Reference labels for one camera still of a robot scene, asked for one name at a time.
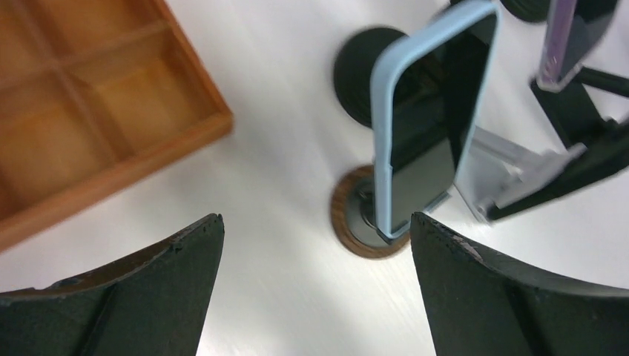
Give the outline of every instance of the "wooden coaster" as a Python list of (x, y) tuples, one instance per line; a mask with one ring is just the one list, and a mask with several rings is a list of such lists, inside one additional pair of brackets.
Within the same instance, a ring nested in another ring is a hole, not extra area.
[(356, 184), (358, 184), (358, 182), (360, 182), (363, 178), (370, 177), (372, 175), (373, 165), (365, 165), (350, 171), (341, 178), (339, 183), (336, 185), (330, 202), (330, 218), (332, 220), (332, 227), (336, 236), (345, 248), (360, 257), (380, 259), (392, 256), (400, 251), (409, 242), (410, 234), (405, 234), (392, 245), (377, 248), (363, 244), (360, 240), (354, 237), (354, 234), (352, 234), (349, 230), (345, 217), (345, 204), (347, 196), (352, 193), (353, 188)]

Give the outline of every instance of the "black phone stand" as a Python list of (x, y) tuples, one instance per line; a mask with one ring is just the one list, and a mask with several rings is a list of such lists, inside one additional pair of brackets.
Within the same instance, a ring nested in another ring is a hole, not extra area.
[(629, 79), (584, 67), (560, 92), (542, 90), (535, 79), (530, 87), (566, 149), (582, 143), (587, 150), (543, 189), (511, 205), (487, 211), (499, 220), (563, 197), (606, 179), (629, 166), (629, 123), (604, 119), (585, 85), (629, 98)]

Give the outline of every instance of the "black stand leg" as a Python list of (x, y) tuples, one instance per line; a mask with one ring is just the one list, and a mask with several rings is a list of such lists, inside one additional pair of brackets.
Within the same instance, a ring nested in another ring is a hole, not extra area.
[(629, 79), (592, 68), (582, 68), (574, 82), (629, 98)]
[(605, 121), (583, 85), (571, 82), (551, 93), (540, 89), (534, 79), (530, 87), (566, 148), (577, 142), (587, 145), (605, 132)]

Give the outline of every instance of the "black circular disc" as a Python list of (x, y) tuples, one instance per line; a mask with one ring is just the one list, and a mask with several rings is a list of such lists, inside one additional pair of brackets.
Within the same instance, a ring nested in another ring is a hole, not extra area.
[[(335, 93), (343, 109), (357, 122), (371, 127), (370, 81), (379, 55), (406, 35), (391, 27), (371, 27), (353, 35), (341, 48), (334, 66)], [(395, 85), (393, 106), (421, 102), (438, 92), (443, 73), (434, 54), (410, 65)]]
[(518, 19), (531, 24), (546, 21), (550, 0), (501, 0), (507, 11)]
[(409, 234), (385, 243), (375, 230), (373, 201), (365, 193), (372, 186), (373, 166), (359, 167), (337, 184), (332, 195), (330, 217), (337, 238), (353, 254), (365, 258), (384, 258), (400, 251)]
[(406, 36), (391, 27), (371, 27), (350, 37), (334, 65), (336, 97), (354, 120), (371, 127), (369, 81), (379, 55), (396, 39)]

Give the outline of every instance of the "wooden tray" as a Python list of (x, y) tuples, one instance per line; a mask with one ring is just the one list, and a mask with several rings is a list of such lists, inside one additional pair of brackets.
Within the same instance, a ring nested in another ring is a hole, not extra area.
[(231, 125), (163, 0), (0, 0), (0, 251)]

